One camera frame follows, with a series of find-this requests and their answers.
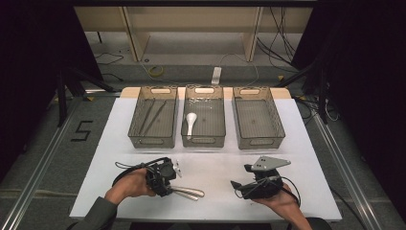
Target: white power adapter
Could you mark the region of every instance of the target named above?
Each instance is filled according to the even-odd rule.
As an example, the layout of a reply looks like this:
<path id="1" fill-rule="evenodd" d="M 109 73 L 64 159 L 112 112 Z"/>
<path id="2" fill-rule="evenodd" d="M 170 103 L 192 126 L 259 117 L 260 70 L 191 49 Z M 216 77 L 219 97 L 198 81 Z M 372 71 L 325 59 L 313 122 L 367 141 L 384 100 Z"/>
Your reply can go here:
<path id="1" fill-rule="evenodd" d="M 215 67 L 213 71 L 212 84 L 219 84 L 221 76 L 221 67 Z"/>

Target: person's right arm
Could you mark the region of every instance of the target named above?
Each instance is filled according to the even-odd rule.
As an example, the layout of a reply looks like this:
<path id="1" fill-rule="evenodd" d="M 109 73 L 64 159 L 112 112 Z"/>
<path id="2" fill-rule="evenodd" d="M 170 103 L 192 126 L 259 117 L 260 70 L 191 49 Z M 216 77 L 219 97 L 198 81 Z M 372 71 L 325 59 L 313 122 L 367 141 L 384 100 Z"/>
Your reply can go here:
<path id="1" fill-rule="evenodd" d="M 286 190 L 291 191 L 286 184 L 283 184 L 283 187 Z M 298 203 L 296 203 L 296 200 L 286 192 L 280 191 L 278 194 L 270 198 L 253 200 L 272 209 L 281 218 L 292 223 L 295 229 L 311 230 L 311 226 L 300 210 Z"/>

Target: beige wall panel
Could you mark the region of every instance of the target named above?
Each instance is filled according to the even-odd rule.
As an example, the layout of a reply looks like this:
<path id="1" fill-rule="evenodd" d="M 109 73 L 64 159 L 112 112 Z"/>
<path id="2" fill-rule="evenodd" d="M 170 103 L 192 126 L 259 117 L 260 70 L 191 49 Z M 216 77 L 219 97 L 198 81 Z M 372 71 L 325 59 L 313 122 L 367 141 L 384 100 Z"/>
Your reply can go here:
<path id="1" fill-rule="evenodd" d="M 75 7 L 86 32 L 125 32 L 119 7 Z"/>
<path id="2" fill-rule="evenodd" d="M 129 7 L 136 32 L 251 33 L 256 8 Z"/>
<path id="3" fill-rule="evenodd" d="M 305 31 L 308 18 L 312 8 L 286 8 L 285 9 L 285 31 L 290 34 L 302 34 Z M 272 8 L 272 12 L 278 24 L 281 23 L 282 9 Z M 274 18 L 269 8 L 263 9 L 262 20 L 260 22 L 260 33 L 276 33 L 278 31 Z"/>

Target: black sleeve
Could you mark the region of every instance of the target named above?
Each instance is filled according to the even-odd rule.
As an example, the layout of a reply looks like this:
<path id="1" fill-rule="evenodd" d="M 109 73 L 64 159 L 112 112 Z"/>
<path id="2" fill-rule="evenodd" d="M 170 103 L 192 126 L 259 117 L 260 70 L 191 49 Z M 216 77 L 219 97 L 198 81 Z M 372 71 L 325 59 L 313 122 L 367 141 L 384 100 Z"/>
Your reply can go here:
<path id="1" fill-rule="evenodd" d="M 98 197 L 86 217 L 74 223 L 67 230 L 111 229 L 117 215 L 117 205 Z"/>

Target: white spoon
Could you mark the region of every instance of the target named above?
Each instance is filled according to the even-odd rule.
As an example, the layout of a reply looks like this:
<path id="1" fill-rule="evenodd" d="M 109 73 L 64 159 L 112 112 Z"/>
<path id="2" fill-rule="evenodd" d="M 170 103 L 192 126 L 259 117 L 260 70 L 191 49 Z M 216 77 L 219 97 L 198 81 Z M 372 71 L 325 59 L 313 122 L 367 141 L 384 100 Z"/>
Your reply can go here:
<path id="1" fill-rule="evenodd" d="M 188 113 L 188 115 L 186 115 L 186 122 L 188 122 L 188 136 L 186 138 L 188 140 L 191 140 L 193 124 L 196 121 L 196 118 L 197 115 L 195 113 Z"/>

